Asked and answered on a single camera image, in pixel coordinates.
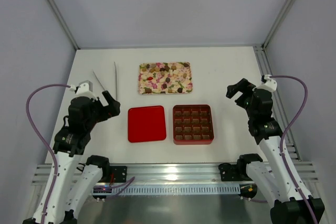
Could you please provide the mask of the metal serving tongs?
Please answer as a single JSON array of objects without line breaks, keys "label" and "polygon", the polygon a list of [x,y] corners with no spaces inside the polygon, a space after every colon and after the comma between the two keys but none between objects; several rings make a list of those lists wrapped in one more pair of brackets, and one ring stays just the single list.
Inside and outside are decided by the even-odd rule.
[{"label": "metal serving tongs", "polygon": [[118,100],[118,73],[117,64],[114,61],[111,67],[99,67],[91,69],[93,76],[103,91],[110,91],[112,96]]}]

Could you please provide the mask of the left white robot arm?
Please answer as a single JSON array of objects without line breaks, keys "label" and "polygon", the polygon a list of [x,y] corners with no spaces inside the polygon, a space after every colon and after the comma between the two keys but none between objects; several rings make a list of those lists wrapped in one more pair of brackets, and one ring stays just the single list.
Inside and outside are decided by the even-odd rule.
[{"label": "left white robot arm", "polygon": [[80,95],[71,100],[68,115],[56,134],[53,147],[52,168],[41,201],[32,217],[24,223],[77,223],[77,218],[94,185],[110,174],[107,157],[91,155],[76,183],[73,176],[81,161],[91,131],[96,124],[120,114],[120,103],[108,91],[99,98]]}]

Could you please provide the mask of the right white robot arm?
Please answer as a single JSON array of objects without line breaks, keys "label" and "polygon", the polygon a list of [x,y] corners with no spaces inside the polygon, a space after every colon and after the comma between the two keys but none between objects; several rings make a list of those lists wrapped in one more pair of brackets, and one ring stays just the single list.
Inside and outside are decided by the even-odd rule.
[{"label": "right white robot arm", "polygon": [[272,94],[276,90],[277,82],[271,75],[264,75],[259,86],[243,78],[227,87],[229,99],[241,93],[235,103],[246,111],[250,135],[268,160],[265,165],[257,154],[241,155],[238,170],[263,194],[272,223],[319,223],[324,203],[305,186],[285,147],[287,131],[272,115]]}]

